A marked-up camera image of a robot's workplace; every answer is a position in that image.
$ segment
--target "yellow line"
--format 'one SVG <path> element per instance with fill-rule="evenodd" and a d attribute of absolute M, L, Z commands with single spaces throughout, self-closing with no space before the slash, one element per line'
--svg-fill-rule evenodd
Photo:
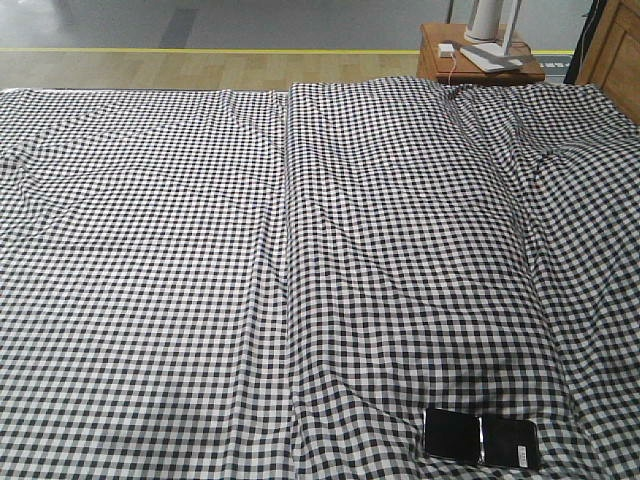
<path fill-rule="evenodd" d="M 573 50 L 533 50 L 534 55 L 573 55 Z"/>
<path fill-rule="evenodd" d="M 0 47 L 9 53 L 237 53 L 252 55 L 415 55 L 418 50 L 323 50 L 243 48 L 112 48 L 112 47 Z M 534 55 L 573 55 L 573 50 L 534 50 Z"/>

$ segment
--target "lamp base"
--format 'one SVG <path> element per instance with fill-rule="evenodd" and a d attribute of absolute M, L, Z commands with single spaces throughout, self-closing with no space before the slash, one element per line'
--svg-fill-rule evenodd
<path fill-rule="evenodd" d="M 517 70 L 524 65 L 524 62 L 518 57 L 503 56 L 502 46 L 497 43 L 481 43 L 462 47 L 460 53 L 480 70 L 487 73 Z"/>

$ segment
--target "black smartphone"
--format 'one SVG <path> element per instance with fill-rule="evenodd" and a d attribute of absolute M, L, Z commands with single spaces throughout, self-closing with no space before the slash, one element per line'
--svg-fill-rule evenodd
<path fill-rule="evenodd" d="M 528 420 L 428 408 L 424 449 L 460 463 L 540 469 L 537 427 Z"/>

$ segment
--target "bed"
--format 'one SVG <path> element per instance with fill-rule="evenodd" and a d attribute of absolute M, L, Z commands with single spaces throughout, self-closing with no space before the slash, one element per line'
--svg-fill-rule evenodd
<path fill-rule="evenodd" d="M 633 478 L 638 13 L 604 93 L 3 91 L 0 476 Z M 426 454 L 428 407 L 541 469 Z"/>

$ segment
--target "wooden floor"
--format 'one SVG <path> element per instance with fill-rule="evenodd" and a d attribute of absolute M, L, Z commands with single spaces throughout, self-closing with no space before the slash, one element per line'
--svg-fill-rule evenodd
<path fill-rule="evenodd" d="M 287 90 L 414 75 L 410 53 L 0 52 L 0 88 Z"/>

